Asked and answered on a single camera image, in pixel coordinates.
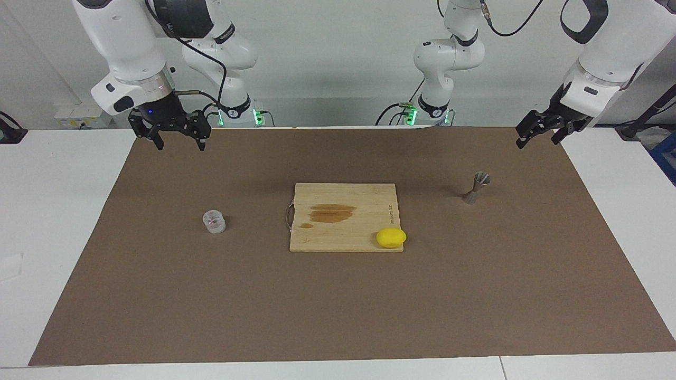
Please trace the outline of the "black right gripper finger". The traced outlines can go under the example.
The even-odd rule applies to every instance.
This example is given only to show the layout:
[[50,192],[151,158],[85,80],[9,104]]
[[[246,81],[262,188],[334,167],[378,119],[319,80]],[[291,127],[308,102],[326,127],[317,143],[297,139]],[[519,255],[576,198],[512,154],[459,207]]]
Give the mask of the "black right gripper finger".
[[146,125],[143,116],[140,113],[129,113],[128,122],[138,139],[150,140],[157,150],[164,149],[164,141],[159,135],[157,125]]
[[195,140],[200,151],[205,151],[211,132],[212,127],[203,111],[195,110],[184,115],[183,135]]

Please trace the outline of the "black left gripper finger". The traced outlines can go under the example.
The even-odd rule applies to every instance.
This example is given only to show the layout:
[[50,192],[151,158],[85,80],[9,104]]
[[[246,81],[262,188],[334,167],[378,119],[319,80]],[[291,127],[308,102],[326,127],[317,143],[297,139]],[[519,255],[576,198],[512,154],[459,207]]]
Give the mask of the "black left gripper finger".
[[529,111],[516,126],[518,139],[516,145],[523,149],[530,140],[551,129],[553,116],[546,112]]
[[555,132],[555,134],[551,137],[551,142],[553,142],[553,144],[555,145],[558,145],[567,136],[571,135],[572,133],[584,130],[584,128],[585,128],[584,122],[566,122],[564,127],[559,128]]

